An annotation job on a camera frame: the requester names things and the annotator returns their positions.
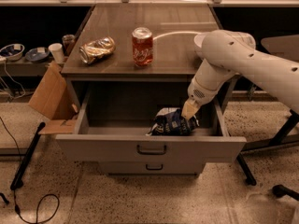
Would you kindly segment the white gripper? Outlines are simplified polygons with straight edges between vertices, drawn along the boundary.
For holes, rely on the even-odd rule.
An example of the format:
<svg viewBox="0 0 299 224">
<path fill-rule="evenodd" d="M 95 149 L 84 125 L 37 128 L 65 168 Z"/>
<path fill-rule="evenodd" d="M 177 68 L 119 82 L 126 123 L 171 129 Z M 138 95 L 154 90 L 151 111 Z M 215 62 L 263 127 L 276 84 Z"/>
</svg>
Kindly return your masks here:
<svg viewBox="0 0 299 224">
<path fill-rule="evenodd" d="M 209 103 L 218 94 L 221 86 L 234 75 L 234 71 L 203 60 L 189 85 L 189 98 L 184 103 L 181 116 L 186 120 L 192 118 L 200 107 Z"/>
</svg>

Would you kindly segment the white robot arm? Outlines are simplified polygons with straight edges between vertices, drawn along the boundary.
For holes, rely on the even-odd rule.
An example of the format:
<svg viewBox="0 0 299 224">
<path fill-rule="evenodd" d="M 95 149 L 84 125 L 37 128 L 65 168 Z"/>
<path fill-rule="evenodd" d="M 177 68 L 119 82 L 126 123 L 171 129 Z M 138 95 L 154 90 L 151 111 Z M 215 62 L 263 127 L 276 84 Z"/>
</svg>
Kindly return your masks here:
<svg viewBox="0 0 299 224">
<path fill-rule="evenodd" d="M 202 63 L 189 85 L 183 118 L 193 117 L 236 74 L 299 113 L 299 63 L 256 50 L 254 38 L 246 33 L 216 30 L 197 35 L 193 42 Z"/>
</svg>

